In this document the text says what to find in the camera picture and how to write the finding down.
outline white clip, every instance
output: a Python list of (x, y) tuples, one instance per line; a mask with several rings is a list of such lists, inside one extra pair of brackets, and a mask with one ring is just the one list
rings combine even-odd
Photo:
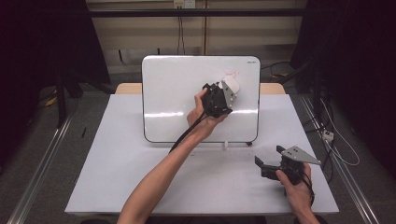
[(225, 141), (224, 142), (224, 151), (227, 151), (228, 150), (228, 141)]

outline hand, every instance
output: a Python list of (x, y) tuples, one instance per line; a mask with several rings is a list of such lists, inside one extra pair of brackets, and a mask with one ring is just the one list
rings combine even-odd
[[(304, 172), (311, 179), (311, 167), (307, 163), (304, 163)], [(285, 173), (280, 170), (276, 171), (276, 175), (285, 187), (291, 210), (300, 223), (318, 223), (311, 210), (311, 192), (305, 183), (292, 185)]]
[[(187, 116), (187, 122), (189, 126), (191, 126), (204, 112), (204, 107), (202, 105), (202, 97), (205, 95), (207, 88), (203, 89), (201, 92), (194, 96), (195, 99), (195, 108), (190, 112)], [(203, 141), (210, 134), (212, 134), (215, 127), (224, 121), (227, 118), (227, 115), (222, 115), (219, 118), (215, 119), (213, 117), (207, 117), (201, 121), (189, 134), (189, 136), (194, 136), (198, 141)]]

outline white table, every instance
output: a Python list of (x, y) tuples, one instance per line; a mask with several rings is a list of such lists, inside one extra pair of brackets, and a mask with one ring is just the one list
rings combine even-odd
[[(259, 137), (253, 146), (196, 148), (154, 209), (154, 216), (291, 213), (283, 187), (261, 177), (254, 156), (278, 165), (276, 145), (314, 153), (288, 95), (261, 95), (260, 105)], [(168, 147), (151, 146), (143, 136), (141, 95), (112, 95), (65, 212), (119, 213), (138, 182), (168, 151)], [(320, 167), (311, 167), (316, 193), (313, 211), (338, 212)]]

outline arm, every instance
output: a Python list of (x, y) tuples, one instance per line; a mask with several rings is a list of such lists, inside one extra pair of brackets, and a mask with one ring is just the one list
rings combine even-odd
[[(206, 89), (195, 95), (195, 108), (187, 116), (189, 126), (204, 111), (201, 98)], [(123, 206), (118, 223), (145, 223), (152, 210), (163, 197), (178, 169), (192, 150), (204, 139), (206, 139), (215, 127), (222, 122), (226, 116), (218, 119), (206, 118), (196, 126), (190, 134), (169, 153), (157, 166), (155, 166), (137, 185)]]
[[(311, 178), (311, 167), (307, 163), (304, 163), (304, 171)], [(308, 187), (303, 182), (295, 186), (292, 185), (285, 173), (280, 170), (276, 171), (276, 175), (285, 187), (291, 210), (299, 222), (303, 224), (319, 223), (311, 210), (311, 192)]]

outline white cable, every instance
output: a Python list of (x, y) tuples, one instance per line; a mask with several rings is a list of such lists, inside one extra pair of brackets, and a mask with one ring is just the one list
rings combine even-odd
[(324, 102), (323, 102), (322, 99), (320, 99), (320, 101), (323, 103), (323, 106), (324, 106), (324, 109), (326, 110), (327, 116), (329, 116), (329, 121), (332, 123), (332, 126), (334, 127), (335, 131), (336, 131), (336, 132), (340, 135), (340, 137), (349, 145), (350, 149), (352, 149), (353, 153), (355, 153), (356, 158), (358, 159), (358, 161), (357, 161), (356, 163), (351, 163), (351, 162), (345, 161), (345, 160), (341, 157), (340, 154), (336, 153), (336, 152), (332, 149), (332, 147), (330, 147), (330, 144), (329, 144), (330, 150), (331, 150), (331, 151), (334, 153), (334, 155), (335, 155), (336, 157), (338, 157), (343, 163), (348, 164), (348, 165), (352, 165), (352, 166), (359, 165), (359, 163), (361, 163), (361, 159), (359, 158), (358, 153), (356, 153), (356, 151), (355, 151), (355, 149), (353, 148), (353, 146), (351, 146), (351, 145), (348, 143), (348, 141), (344, 138), (344, 136), (341, 135), (341, 134), (338, 132), (337, 128), (335, 127), (334, 123), (332, 122), (332, 118), (331, 118), (331, 116), (330, 116), (329, 111), (327, 110), (326, 105), (324, 104)]

